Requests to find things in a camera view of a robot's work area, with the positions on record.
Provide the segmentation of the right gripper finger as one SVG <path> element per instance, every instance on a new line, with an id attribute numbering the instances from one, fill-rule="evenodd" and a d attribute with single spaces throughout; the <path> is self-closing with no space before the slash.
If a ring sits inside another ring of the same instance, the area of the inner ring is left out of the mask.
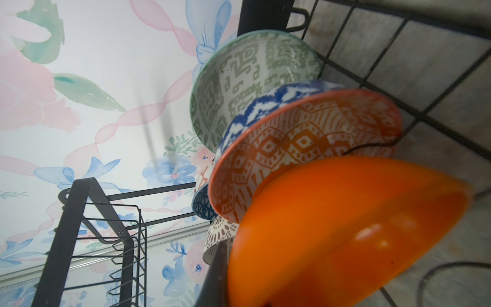
<path id="1" fill-rule="evenodd" d="M 195 307 L 227 307 L 228 246 L 225 241 L 217 245 L 216 254 L 205 278 Z"/>

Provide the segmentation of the brown white patterned bowl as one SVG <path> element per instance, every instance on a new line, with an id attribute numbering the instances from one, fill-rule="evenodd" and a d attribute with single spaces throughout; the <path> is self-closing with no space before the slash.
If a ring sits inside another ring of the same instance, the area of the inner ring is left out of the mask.
<path id="1" fill-rule="evenodd" d="M 205 240 L 205 252 L 203 260 L 206 264 L 211 265 L 217 252 L 219 243 L 224 242 L 227 247 L 226 259 L 229 260 L 233 241 L 239 229 L 239 224 L 226 220 L 221 216 L 217 216 L 212 221 L 207 231 Z"/>

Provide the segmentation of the dark blue patterned bowl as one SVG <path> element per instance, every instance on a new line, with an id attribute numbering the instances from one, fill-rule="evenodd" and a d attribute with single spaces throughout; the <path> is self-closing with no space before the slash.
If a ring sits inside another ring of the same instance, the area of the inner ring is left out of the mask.
<path id="1" fill-rule="evenodd" d="M 212 208 L 208 198 L 208 183 L 214 168 L 214 162 L 211 162 L 196 179 L 194 187 L 194 196 L 191 208 L 198 217 L 212 221 L 217 217 L 216 211 Z"/>

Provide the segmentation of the orange bowl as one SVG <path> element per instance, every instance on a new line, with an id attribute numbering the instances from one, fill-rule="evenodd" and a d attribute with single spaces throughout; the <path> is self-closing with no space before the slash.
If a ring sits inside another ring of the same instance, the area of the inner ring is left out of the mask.
<path id="1" fill-rule="evenodd" d="M 354 306 L 438 243 L 466 182 L 381 157 L 328 158 L 269 179 L 240 222 L 231 306 Z"/>

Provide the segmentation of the red patterned bowl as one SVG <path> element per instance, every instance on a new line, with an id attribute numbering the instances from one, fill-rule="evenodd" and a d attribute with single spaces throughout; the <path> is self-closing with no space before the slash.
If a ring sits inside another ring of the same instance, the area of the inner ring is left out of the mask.
<path id="1" fill-rule="evenodd" d="M 398 106 L 379 92 L 322 80 L 279 86 L 254 99 L 231 121 L 217 148 L 208 199 L 239 223 L 273 176 L 296 165 L 341 156 L 390 157 L 374 148 L 401 136 Z"/>

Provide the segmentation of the green patterned bowl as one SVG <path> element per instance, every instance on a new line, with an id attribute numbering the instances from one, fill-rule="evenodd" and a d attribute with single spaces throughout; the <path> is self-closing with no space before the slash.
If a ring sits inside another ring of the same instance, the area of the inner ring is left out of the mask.
<path id="1" fill-rule="evenodd" d="M 316 52 L 290 33 L 264 29 L 241 35 L 216 51 L 195 80 L 190 116 L 196 136 L 216 152 L 233 118 L 255 98 L 315 79 L 320 69 Z"/>

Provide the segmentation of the black wire dish rack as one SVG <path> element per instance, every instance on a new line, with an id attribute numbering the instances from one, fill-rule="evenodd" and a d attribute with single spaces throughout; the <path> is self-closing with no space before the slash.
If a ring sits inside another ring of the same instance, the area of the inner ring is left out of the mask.
<path id="1" fill-rule="evenodd" d="M 334 14 L 335 37 L 321 77 L 350 81 L 392 98 L 403 134 L 372 148 L 455 175 L 476 188 L 456 228 L 407 271 L 364 300 L 365 306 L 490 305 L 490 2 L 315 2 L 302 26 L 311 38 Z M 111 306 L 147 306 L 151 221 L 122 219 L 124 200 L 184 191 L 192 183 L 107 195 L 95 179 L 62 190 L 60 226 L 33 306 L 66 306 L 77 290 L 106 289 Z"/>

